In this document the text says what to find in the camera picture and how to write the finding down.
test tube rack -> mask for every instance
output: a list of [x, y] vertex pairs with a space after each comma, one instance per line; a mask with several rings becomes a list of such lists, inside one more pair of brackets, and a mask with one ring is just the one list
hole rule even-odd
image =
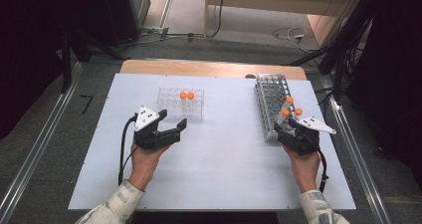
[[204, 113], [204, 90], [159, 88], [157, 108], [167, 110], [167, 118], [200, 120]]
[[[280, 112], [286, 97], [291, 95], [286, 77], [281, 74], [260, 74], [255, 82], [260, 107], [261, 122], [264, 132], [264, 140], [277, 140], [277, 133], [274, 131], [276, 115]], [[295, 110], [294, 104], [290, 105], [290, 111]]]

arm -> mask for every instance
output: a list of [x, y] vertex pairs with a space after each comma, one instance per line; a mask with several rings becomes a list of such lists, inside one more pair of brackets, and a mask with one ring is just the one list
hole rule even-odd
[[317, 169], [320, 157], [317, 152], [299, 156], [291, 149], [283, 146], [292, 162], [293, 176], [301, 195], [299, 199], [310, 224], [348, 223], [341, 215], [336, 214], [328, 202], [325, 201], [322, 193], [317, 189]]
[[125, 223], [152, 179], [159, 157], [168, 148], [169, 146], [165, 146], [158, 150], [144, 150], [133, 144], [131, 149], [136, 150], [131, 157], [130, 178], [123, 181], [108, 201], [85, 214], [77, 224]]

black equipment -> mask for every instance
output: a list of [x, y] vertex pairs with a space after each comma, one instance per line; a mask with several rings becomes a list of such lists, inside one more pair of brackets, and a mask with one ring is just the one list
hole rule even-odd
[[167, 110], [162, 110], [158, 114], [159, 118], [157, 120], [134, 132], [134, 143], [145, 150], [159, 149], [180, 141], [180, 132], [186, 128], [187, 119], [185, 118], [177, 124], [176, 128], [158, 131], [158, 123], [167, 117]]
[[319, 148], [319, 131], [300, 125], [291, 117], [289, 117], [289, 126], [295, 129], [295, 134], [288, 133], [281, 125], [274, 122], [274, 130], [278, 134], [278, 141], [293, 150], [299, 156], [308, 155], [316, 151], [319, 153], [323, 166], [319, 190], [320, 192], [323, 192], [328, 176], [326, 175], [325, 156]]
[[149, 5], [149, 0], [0, 0], [0, 139], [61, 73], [62, 92], [68, 88], [71, 48], [81, 62], [90, 60], [87, 44], [125, 59], [109, 46], [138, 37]]
[[346, 69], [346, 56], [349, 53], [349, 50], [355, 49], [358, 45], [362, 34], [369, 26], [375, 12], [376, 4], [374, 0], [360, 0], [344, 27], [339, 31], [332, 42], [317, 51], [291, 62], [290, 65], [300, 66], [325, 54], [318, 66], [318, 70], [321, 74], [326, 75], [335, 67], [332, 93], [335, 100], [340, 105], [339, 93], [341, 89], [341, 80]]

gray floor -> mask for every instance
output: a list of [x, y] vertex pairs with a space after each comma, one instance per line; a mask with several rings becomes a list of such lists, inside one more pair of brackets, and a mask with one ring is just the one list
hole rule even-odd
[[[166, 24], [173, 29], [170, 32], [197, 32], [194, 30], [198, 29], [198, 26], [192, 27], [193, 30], [184, 31], [180, 30], [183, 25], [178, 28], [175, 23], [177, 21], [171, 20], [182, 17], [185, 22], [190, 23], [192, 21], [189, 19], [193, 19], [192, 15], [175, 15], [175, 12], [170, 10], [169, 16]], [[297, 19], [284, 19], [283, 21], [287, 21], [286, 23], [277, 22], [276, 29], [309, 25], [301, 20], [303, 17], [293, 16], [296, 16]], [[164, 42], [135, 44], [122, 51], [122, 54], [133, 59], [178, 59], [267, 65], [288, 64], [304, 54], [303, 51], [292, 46], [289, 41], [279, 41], [273, 36], [269, 36], [268, 33], [257, 35], [258, 32], [254, 30], [254, 27], [259, 24], [252, 23], [255, 25], [250, 28], [244, 27], [242, 33], [236, 33], [230, 29], [231, 26], [233, 28], [233, 23], [224, 21], [222, 33], [214, 40], [198, 39], [188, 43], [186, 38], [180, 38]], [[149, 40], [154, 40], [154, 38], [142, 39], [139, 42]], [[305, 44], [305, 41], [303, 44], [308, 49], [315, 49], [312, 39], [309, 44]], [[83, 212], [68, 211], [67, 207], [106, 101], [109, 86], [114, 74], [118, 73], [121, 63], [122, 61], [116, 61], [108, 55], [95, 55], [89, 64], [83, 64], [84, 69], [76, 90], [11, 217], [10, 223], [74, 223], [84, 214]], [[302, 67], [306, 70], [307, 77], [313, 83], [315, 90], [320, 89], [321, 83], [319, 74], [316, 72], [316, 63], [312, 61]], [[62, 79], [58, 78], [52, 83], [27, 111], [12, 133], [0, 140], [0, 193], [4, 194], [7, 190], [7, 186], [43, 128], [59, 97], [61, 82]], [[93, 102], [85, 114], [82, 112], [86, 107], [87, 99], [81, 98], [81, 95], [94, 96]], [[324, 94], [318, 94], [317, 97], [321, 101]], [[356, 142], [373, 175], [380, 195], [386, 201], [385, 204], [393, 223], [422, 223], [420, 221], [422, 204], [414, 198], [420, 197], [422, 193], [413, 180], [410, 170], [400, 162], [373, 155], [377, 145], [364, 115], [354, 109], [346, 97], [342, 97], [342, 101]], [[329, 108], [326, 122], [336, 126]], [[355, 211], [340, 213], [351, 223], [375, 223], [341, 135], [334, 135], [332, 138], [357, 206]], [[279, 212], [278, 217], [280, 223], [306, 223], [302, 210]]]
[[[204, 32], [205, 0], [171, 0], [164, 27], [169, 33]], [[208, 8], [207, 34], [212, 35], [218, 28], [219, 6]], [[285, 13], [224, 7], [221, 13], [221, 27], [214, 37], [216, 41], [240, 42], [294, 48], [290, 36], [305, 34], [300, 46], [305, 50], [318, 49], [317, 41], [306, 14]]]

black cable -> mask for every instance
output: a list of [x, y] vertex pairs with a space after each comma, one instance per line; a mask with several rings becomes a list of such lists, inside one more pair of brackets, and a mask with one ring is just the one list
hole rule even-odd
[[344, 51], [345, 57], [344, 57], [343, 62], [339, 64], [340, 66], [343, 66], [342, 75], [350, 83], [354, 80], [354, 76], [352, 72], [357, 65], [356, 60], [359, 56], [357, 51], [358, 50], [362, 51], [361, 49], [358, 49], [357, 46], [359, 45], [363, 34], [368, 30], [371, 24], [372, 24], [371, 18], [368, 18], [363, 22], [363, 25], [356, 32], [355, 36], [351, 39], [349, 46], [347, 46], [347, 49]]
[[139, 146], [136, 146], [136, 148], [130, 153], [130, 155], [127, 157], [127, 159], [126, 159], [126, 161], [124, 162], [124, 165], [123, 165], [123, 170], [124, 170], [124, 168], [126, 167], [126, 164], [127, 164], [127, 162], [129, 161], [129, 159], [131, 158], [131, 156], [133, 155], [133, 153], [137, 150], [139, 148]]
[[121, 183], [123, 182], [123, 170], [124, 170], [124, 165], [126, 165], [126, 162], [123, 165], [123, 159], [124, 159], [124, 141], [126, 140], [126, 132], [127, 132], [127, 128], [130, 125], [131, 122], [136, 121], [137, 120], [137, 113], [134, 114], [133, 117], [131, 117], [126, 125], [124, 126], [123, 129], [123, 134], [121, 135], [121, 148], [120, 148], [120, 167], [118, 169], [118, 185], [121, 185]]
[[325, 11], [323, 11], [322, 15], [320, 15], [320, 16], [319, 16], [319, 18], [317, 19], [317, 21], [316, 21], [316, 25], [314, 26], [314, 30], [316, 30], [316, 29], [317, 29], [317, 25], [318, 25], [318, 23], [319, 23], [320, 18], [321, 18], [321, 17], [323, 17], [323, 15], [325, 15], [325, 13], [328, 11], [329, 7], [331, 6], [332, 1], [333, 1], [333, 0], [330, 0], [330, 1], [329, 1], [328, 6], [326, 7]]
[[326, 159], [325, 159], [325, 156], [323, 155], [322, 151], [320, 150], [319, 144], [314, 143], [314, 141], [312, 139], [310, 139], [304, 133], [302, 133], [302, 137], [304, 137], [305, 139], [308, 140], [308, 142], [310, 142], [314, 146], [316, 146], [317, 152], [319, 153], [320, 161], [322, 162], [322, 175], [321, 175], [321, 180], [320, 180], [320, 184], [319, 184], [319, 191], [323, 192], [323, 190], [325, 189], [326, 180], [329, 179], [329, 177], [326, 175]]
[[221, 28], [221, 12], [223, 10], [223, 2], [224, 2], [224, 0], [221, 0], [220, 1], [220, 10], [219, 10], [219, 13], [218, 13], [218, 20], [219, 20], [218, 21], [218, 27], [217, 27], [217, 30], [214, 32], [213, 35], [211, 35], [211, 36], [204, 36], [203, 34], [197, 34], [197, 33], [187, 33], [187, 34], [183, 34], [183, 33], [167, 33], [165, 35], [168, 35], [168, 36], [191, 36], [191, 37], [199, 37], [199, 38], [213, 38], [213, 37], [215, 37], [218, 34], [218, 32], [220, 31], [220, 28]]
[[328, 94], [326, 94], [325, 98], [318, 104], [319, 106], [322, 104], [322, 117], [326, 120], [326, 108], [328, 107], [328, 102], [331, 96], [334, 94], [334, 89], [332, 89]]
[[217, 14], [216, 14], [216, 9], [217, 9], [217, 0], [214, 0], [214, 9], [213, 9], [213, 15], [214, 15], [214, 24], [213, 24], [213, 27], [214, 27], [214, 32], [215, 32], [215, 27], [216, 27], [216, 22], [217, 22]]
[[326, 175], [326, 160], [325, 160], [325, 156], [323, 155], [322, 151], [320, 150], [320, 148], [318, 148], [317, 152], [319, 153], [320, 156], [320, 161], [322, 162], [322, 178], [320, 180], [320, 184], [319, 184], [319, 191], [323, 192], [323, 190], [325, 189], [325, 184], [326, 184], [326, 180], [329, 179], [329, 177]]
[[[347, 2], [347, 4], [345, 5], [345, 7], [348, 7], [349, 5], [350, 5], [350, 3], [351, 3], [351, 1], [353, 1], [353, 0], [348, 0], [348, 2]], [[338, 24], [338, 28], [337, 28], [337, 36], [338, 36], [338, 34], [340, 33], [340, 30], [341, 30], [341, 25], [343, 24], [343, 21], [344, 21], [344, 19], [345, 19], [345, 17], [343, 17], [342, 19], [341, 19], [341, 22]]]

